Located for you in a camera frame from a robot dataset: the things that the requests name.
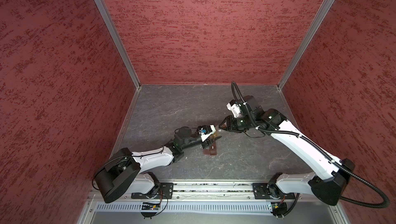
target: black mounting plate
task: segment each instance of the black mounting plate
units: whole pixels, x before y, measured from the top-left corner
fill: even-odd
[[[160,189],[158,192],[162,190],[162,194],[166,196],[168,199],[172,199],[173,194],[173,183],[161,183]],[[159,199],[160,195],[156,195],[155,197],[151,198],[152,195],[146,195],[142,193],[132,193],[131,199]]]
[[[267,189],[267,183],[253,183],[253,193],[254,193],[254,198],[255,199],[271,199],[271,200],[277,200],[272,198],[270,195],[268,195],[266,189]],[[284,194],[285,199],[295,199],[294,193],[288,193]]]

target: red patterned panel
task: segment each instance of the red patterned panel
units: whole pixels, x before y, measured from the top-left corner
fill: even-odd
[[[323,0],[105,0],[142,83],[277,84]]]
[[[391,198],[344,203],[352,223],[396,222],[396,0],[336,0],[284,93],[303,132]],[[347,197],[379,202],[352,180]]]
[[[74,223],[133,83],[93,0],[0,9],[0,223]]]

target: red wall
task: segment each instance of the red wall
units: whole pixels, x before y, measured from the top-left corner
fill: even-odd
[[[343,203],[352,223],[395,223],[396,0],[336,0],[283,91],[303,132],[391,198]],[[380,201],[356,180],[344,195]]]
[[[105,0],[142,83],[277,84],[323,0]]]
[[[74,223],[133,83],[93,0],[0,9],[0,223]]]

